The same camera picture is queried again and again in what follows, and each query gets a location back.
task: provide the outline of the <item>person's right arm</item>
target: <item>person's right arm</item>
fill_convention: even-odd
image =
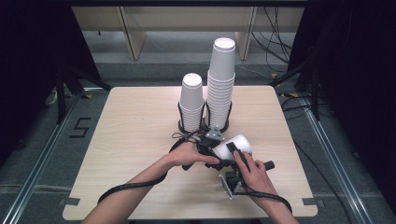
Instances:
[[[248,168],[242,162],[238,152],[235,151],[233,153],[239,170],[244,177],[245,184],[255,191],[277,195],[276,189],[267,175],[264,163],[262,161],[254,161],[246,152],[244,152],[244,155],[247,160]],[[297,219],[289,211],[288,207],[282,202],[268,198],[250,197],[250,199],[264,210],[268,217],[275,223],[298,223]]]

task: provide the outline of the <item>short stack of cups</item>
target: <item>short stack of cups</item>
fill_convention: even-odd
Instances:
[[[220,159],[224,161],[234,161],[233,153],[228,149],[227,144],[233,142],[239,150],[242,152],[247,152],[251,155],[251,146],[246,137],[242,134],[238,134],[234,138],[228,140],[225,143],[222,143],[218,147],[213,148],[213,152]]]
[[[198,74],[188,73],[183,77],[178,103],[179,129],[184,133],[200,129],[204,107],[202,78]]]
[[[228,127],[235,80],[235,42],[230,38],[215,40],[207,72],[207,100],[205,125],[209,128]]]

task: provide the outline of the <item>light wood tabletop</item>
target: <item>light wood tabletop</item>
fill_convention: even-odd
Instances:
[[[179,133],[177,102],[181,87],[117,87],[106,101],[67,204],[66,220],[82,220],[108,189],[123,184],[167,153]],[[313,217],[318,208],[304,205],[313,198],[303,166],[274,89],[234,86],[233,109],[225,140],[243,134],[253,158],[273,161],[268,171],[278,194],[296,217]],[[219,174],[195,163],[189,171],[175,167],[155,186],[130,219],[254,218],[267,215],[247,196],[230,200]]]

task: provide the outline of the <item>person's left arm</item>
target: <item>person's left arm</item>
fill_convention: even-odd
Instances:
[[[219,160],[200,154],[191,142],[181,144],[175,150],[162,156],[146,170],[132,178],[128,183],[151,181],[163,176],[174,166],[189,165],[197,161],[218,164]],[[107,196],[87,215],[83,223],[123,223],[140,204],[152,186],[127,189]]]

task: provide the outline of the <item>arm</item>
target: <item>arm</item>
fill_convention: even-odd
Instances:
[[[128,183],[150,181],[164,175],[174,166],[189,165],[197,161],[217,164],[214,157],[199,154],[191,142],[181,144],[172,152],[162,156],[146,170],[132,178]],[[123,223],[136,209],[151,187],[118,191],[106,197],[87,215],[83,223]]]
[[[241,157],[235,151],[233,156],[238,164],[239,170],[244,177],[245,183],[251,188],[259,192],[266,192],[277,195],[276,189],[272,184],[270,178],[262,161],[254,161],[248,153],[244,153],[247,159],[247,166],[242,162]],[[282,202],[275,201],[268,198],[250,197],[250,199],[257,204],[269,218],[275,223],[298,223],[288,207]]]

